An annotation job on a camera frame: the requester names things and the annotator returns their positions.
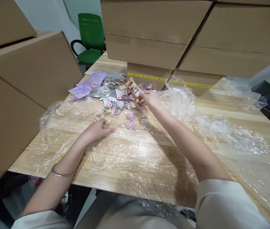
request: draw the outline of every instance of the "stacked cardboard boxes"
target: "stacked cardboard boxes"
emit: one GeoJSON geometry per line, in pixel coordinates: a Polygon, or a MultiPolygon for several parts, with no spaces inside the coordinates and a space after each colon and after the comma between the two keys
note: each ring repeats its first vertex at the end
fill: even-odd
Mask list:
{"type": "Polygon", "coordinates": [[[270,65],[269,0],[101,0],[101,6],[108,57],[128,62],[137,82],[158,80],[158,90],[170,70],[200,96],[224,76],[250,78],[270,65]]]}
{"type": "Polygon", "coordinates": [[[250,78],[269,65],[270,7],[217,3],[179,69],[250,78]]]}
{"type": "Polygon", "coordinates": [[[162,90],[211,4],[101,0],[109,59],[128,62],[128,78],[137,75],[137,82],[152,82],[162,90]]]}
{"type": "Polygon", "coordinates": [[[0,12],[1,178],[82,72],[63,32],[36,33],[13,0],[0,1],[0,12]]]}

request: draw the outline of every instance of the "left hand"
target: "left hand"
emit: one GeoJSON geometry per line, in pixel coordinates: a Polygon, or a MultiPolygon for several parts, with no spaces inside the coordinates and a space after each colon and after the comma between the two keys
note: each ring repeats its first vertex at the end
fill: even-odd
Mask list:
{"type": "Polygon", "coordinates": [[[93,122],[92,124],[89,125],[89,127],[86,128],[85,131],[83,131],[83,133],[79,136],[78,139],[80,141],[91,143],[106,135],[109,135],[110,133],[115,132],[116,128],[112,127],[104,129],[105,125],[106,125],[105,119],[93,122]]]}

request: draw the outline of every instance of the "chair backrest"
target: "chair backrest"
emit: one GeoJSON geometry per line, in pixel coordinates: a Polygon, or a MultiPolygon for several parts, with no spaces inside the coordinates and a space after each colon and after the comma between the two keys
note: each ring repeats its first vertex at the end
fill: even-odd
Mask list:
{"type": "Polygon", "coordinates": [[[86,48],[101,49],[104,45],[104,32],[101,17],[95,14],[78,14],[80,35],[86,48]]]}

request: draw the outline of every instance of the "yellow tape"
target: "yellow tape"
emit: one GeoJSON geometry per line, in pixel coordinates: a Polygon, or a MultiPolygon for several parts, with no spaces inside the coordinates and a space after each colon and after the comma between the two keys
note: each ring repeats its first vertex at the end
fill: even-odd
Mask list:
{"type": "Polygon", "coordinates": [[[155,76],[147,76],[147,75],[136,74],[136,73],[127,73],[127,75],[140,77],[140,78],[151,79],[151,80],[158,80],[158,81],[165,81],[166,80],[165,78],[160,78],[160,77],[155,77],[155,76]]]}
{"type": "MultiPolygon", "coordinates": [[[[145,79],[151,79],[151,80],[158,80],[158,81],[165,81],[165,78],[160,78],[160,77],[155,77],[155,76],[148,76],[148,75],[142,75],[142,74],[137,74],[137,73],[127,73],[128,76],[135,76],[135,77],[140,77],[140,78],[145,78],[145,79]]],[[[175,83],[175,84],[184,84],[183,81],[177,81],[177,80],[169,80],[170,83],[175,83]]],[[[205,84],[197,84],[197,83],[190,83],[190,82],[185,82],[187,86],[192,86],[192,87],[203,87],[203,88],[211,88],[211,85],[205,85],[205,84]]]]}

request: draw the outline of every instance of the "bracelet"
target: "bracelet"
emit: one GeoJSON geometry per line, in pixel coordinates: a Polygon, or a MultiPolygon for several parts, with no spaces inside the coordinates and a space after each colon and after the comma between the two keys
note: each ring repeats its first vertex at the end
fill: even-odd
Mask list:
{"type": "Polygon", "coordinates": [[[66,174],[66,175],[59,174],[59,173],[57,173],[57,172],[54,170],[54,167],[56,166],[56,164],[54,164],[54,166],[52,166],[51,172],[52,172],[54,175],[56,175],[57,177],[70,177],[70,176],[74,175],[74,174],[77,172],[77,170],[78,170],[78,169],[76,169],[73,173],[66,174]]]}

